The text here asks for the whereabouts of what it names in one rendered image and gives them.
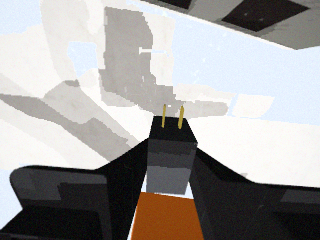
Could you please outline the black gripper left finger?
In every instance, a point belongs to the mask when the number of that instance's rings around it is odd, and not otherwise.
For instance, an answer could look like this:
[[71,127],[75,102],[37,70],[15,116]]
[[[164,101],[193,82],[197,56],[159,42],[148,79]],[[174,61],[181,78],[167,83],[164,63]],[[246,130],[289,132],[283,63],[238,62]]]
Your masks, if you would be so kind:
[[21,208],[93,210],[103,240],[127,240],[147,171],[148,138],[97,169],[25,165],[9,181]]

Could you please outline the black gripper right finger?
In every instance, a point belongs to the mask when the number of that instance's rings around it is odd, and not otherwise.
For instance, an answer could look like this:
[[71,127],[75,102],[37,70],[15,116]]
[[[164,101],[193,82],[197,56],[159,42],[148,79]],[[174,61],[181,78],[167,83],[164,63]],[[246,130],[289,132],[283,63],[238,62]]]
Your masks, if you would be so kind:
[[250,181],[197,147],[189,184],[204,240],[252,240],[270,212],[320,214],[320,188]]

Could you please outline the black two-prong plug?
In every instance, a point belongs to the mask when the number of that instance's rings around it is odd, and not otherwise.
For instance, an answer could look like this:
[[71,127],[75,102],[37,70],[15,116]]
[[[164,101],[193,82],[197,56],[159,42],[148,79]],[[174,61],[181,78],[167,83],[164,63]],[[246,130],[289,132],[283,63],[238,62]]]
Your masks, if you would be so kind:
[[153,116],[148,138],[146,193],[185,196],[198,141],[181,106],[178,117]]

